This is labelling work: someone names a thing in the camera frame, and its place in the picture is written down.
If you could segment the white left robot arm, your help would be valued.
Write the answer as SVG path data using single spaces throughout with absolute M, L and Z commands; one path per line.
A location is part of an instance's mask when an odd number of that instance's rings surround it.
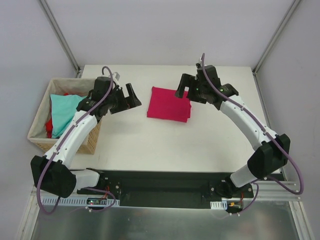
M 131 83 L 125 85 L 128 95 L 113 77 L 99 76 L 93 89 L 82 99 L 75 114 L 58 141 L 44 154 L 30 162 L 36 194 L 46 191 L 67 198 L 73 191 L 89 188 L 99 195 L 105 191 L 103 172 L 93 168 L 70 170 L 71 163 L 87 135 L 107 113 L 115 114 L 141 106 Z

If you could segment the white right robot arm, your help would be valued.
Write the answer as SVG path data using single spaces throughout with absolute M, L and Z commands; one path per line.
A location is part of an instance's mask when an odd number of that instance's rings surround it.
M 250 112 L 229 83 L 222 84 L 213 65 L 196 65 L 197 74 L 182 74 L 175 92 L 177 98 L 186 97 L 192 102 L 209 103 L 225 114 L 244 134 L 254 153 L 247 163 L 214 187 L 222 198 L 234 198 L 251 183 L 263 179 L 288 163 L 286 156 L 291 140 L 286 134 L 279 135 L 268 128 Z

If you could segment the wicker basket with cloth liner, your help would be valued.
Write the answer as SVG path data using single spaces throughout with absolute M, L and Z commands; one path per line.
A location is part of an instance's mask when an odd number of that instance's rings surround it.
M 56 139 L 47 137 L 45 124 L 51 117 L 51 94 L 63 95 L 65 93 L 87 96 L 94 88 L 93 78 L 52 78 L 43 95 L 33 123 L 27 135 L 27 139 L 47 152 L 55 143 Z

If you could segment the pink t shirt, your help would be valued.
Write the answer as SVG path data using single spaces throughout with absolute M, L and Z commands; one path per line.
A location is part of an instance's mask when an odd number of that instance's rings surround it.
M 188 92 L 182 98 L 175 96 L 172 89 L 153 86 L 146 116 L 148 118 L 170 120 L 186 123 L 191 117 L 191 101 L 187 98 Z

